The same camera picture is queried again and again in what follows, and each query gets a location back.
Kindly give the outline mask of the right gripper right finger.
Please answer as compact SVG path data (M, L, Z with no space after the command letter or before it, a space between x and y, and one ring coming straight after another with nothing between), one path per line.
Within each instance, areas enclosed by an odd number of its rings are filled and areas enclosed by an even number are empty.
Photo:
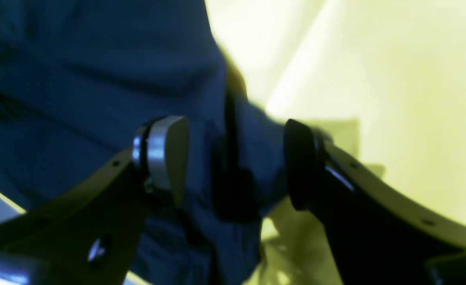
M296 120L285 124L284 157L291 203L323 224L345 285L466 285L466 226Z

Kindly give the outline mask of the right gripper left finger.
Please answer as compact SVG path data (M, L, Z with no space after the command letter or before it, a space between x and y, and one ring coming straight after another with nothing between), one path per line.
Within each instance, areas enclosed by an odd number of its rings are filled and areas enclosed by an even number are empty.
M122 285L146 217L180 207L189 123L143 125L79 186L0 224L0 285Z

